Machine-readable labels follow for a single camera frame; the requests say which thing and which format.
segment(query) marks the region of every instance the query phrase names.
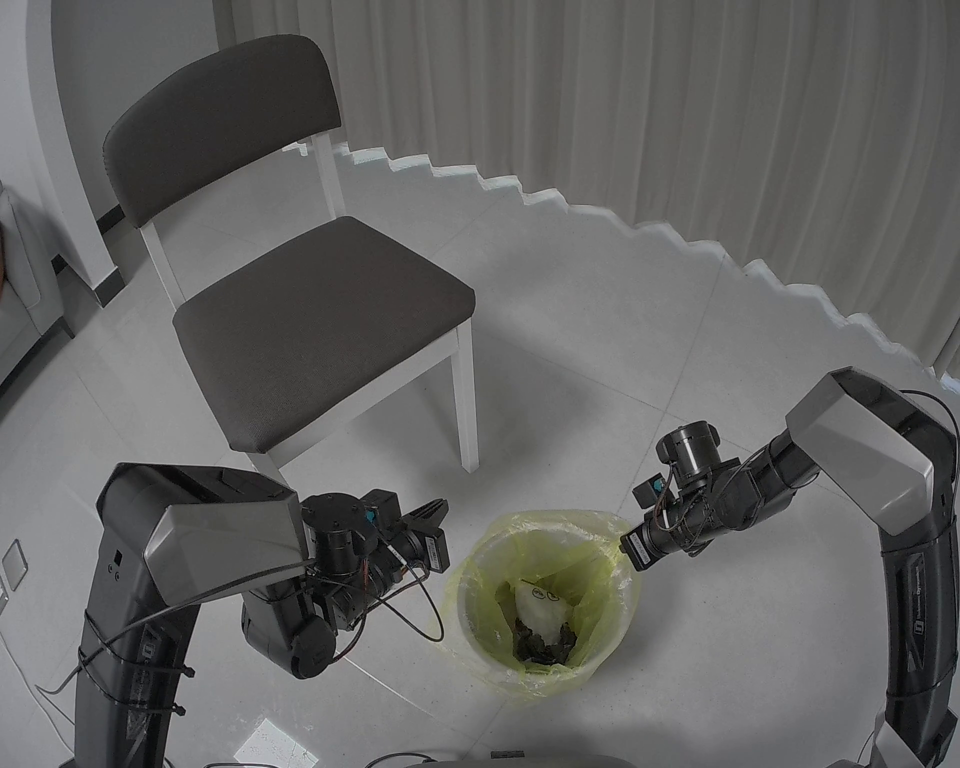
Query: square metal plate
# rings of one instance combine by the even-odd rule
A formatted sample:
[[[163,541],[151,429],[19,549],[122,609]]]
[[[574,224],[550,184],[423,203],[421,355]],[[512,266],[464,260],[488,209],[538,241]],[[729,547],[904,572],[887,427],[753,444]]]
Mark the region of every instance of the square metal plate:
[[[3,556],[3,571],[7,574],[11,591],[16,591],[23,577],[27,575],[27,561],[20,548],[20,539],[14,539],[7,554]]]

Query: gray curtain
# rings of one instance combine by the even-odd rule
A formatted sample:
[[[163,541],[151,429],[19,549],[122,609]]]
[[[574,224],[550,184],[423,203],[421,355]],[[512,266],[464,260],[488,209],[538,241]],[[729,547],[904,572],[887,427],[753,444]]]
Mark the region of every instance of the gray curtain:
[[[351,149],[666,220],[960,374],[953,0],[215,0],[312,37]]]

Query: gray sofa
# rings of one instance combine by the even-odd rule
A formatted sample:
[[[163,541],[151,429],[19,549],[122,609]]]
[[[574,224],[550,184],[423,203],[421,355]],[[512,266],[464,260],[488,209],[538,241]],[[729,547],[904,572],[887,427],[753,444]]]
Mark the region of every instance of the gray sofa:
[[[23,209],[0,185],[4,281],[0,291],[0,387],[37,342],[58,328],[71,337],[63,319],[63,301],[53,254],[29,226]]]

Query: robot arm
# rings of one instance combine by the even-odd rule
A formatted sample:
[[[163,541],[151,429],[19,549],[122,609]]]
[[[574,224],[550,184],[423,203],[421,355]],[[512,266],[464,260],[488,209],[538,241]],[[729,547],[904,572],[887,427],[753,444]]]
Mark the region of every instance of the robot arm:
[[[442,499],[402,516],[391,492],[300,504],[254,472],[121,464],[97,511],[104,534],[84,612],[71,768],[161,768],[170,715],[183,714],[180,675],[193,677],[184,659],[197,595],[242,593],[247,642],[306,679],[408,564],[449,567]]]
[[[720,437],[705,421],[664,437],[657,452],[677,495],[662,475],[637,486],[634,496],[649,511],[621,548],[637,570],[678,550],[696,556],[722,534],[785,509],[826,472],[880,529],[890,663],[870,765],[938,765],[956,725],[948,709],[960,581],[956,440],[901,393],[854,369],[825,376],[786,422],[743,464],[721,461]]]

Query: trash can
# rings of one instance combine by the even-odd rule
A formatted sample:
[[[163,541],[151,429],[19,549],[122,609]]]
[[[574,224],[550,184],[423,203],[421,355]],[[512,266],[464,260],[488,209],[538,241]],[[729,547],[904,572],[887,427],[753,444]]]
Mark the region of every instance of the trash can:
[[[589,679],[627,632],[640,575],[620,552],[633,526],[584,510],[525,512],[496,520],[446,583],[444,648],[477,678],[514,700],[534,700]],[[566,663],[515,656],[513,593],[531,582],[573,606],[577,636]]]

